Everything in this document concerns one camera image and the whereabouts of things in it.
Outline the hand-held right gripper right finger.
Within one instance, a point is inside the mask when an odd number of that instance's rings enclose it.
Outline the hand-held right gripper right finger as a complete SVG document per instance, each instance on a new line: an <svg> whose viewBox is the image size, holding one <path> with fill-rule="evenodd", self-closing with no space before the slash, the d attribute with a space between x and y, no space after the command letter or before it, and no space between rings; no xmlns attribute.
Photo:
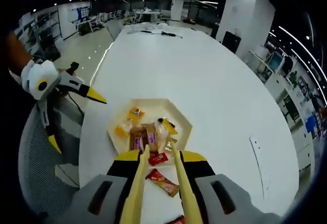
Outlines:
<svg viewBox="0 0 327 224"><path fill-rule="evenodd" d="M185 223L280 223L274 213L256 208L250 194L217 175L199 153L178 151L178 181Z"/></svg>

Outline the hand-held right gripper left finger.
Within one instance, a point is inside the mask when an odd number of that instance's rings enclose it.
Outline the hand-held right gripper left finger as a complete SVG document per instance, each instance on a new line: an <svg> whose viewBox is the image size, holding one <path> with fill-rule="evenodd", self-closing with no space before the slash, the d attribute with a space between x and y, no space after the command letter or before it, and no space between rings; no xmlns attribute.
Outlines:
<svg viewBox="0 0 327 224"><path fill-rule="evenodd" d="M119 154L107 174L94 177L73 195L62 214L45 222L119 223L141 155L141 150Z"/></svg>

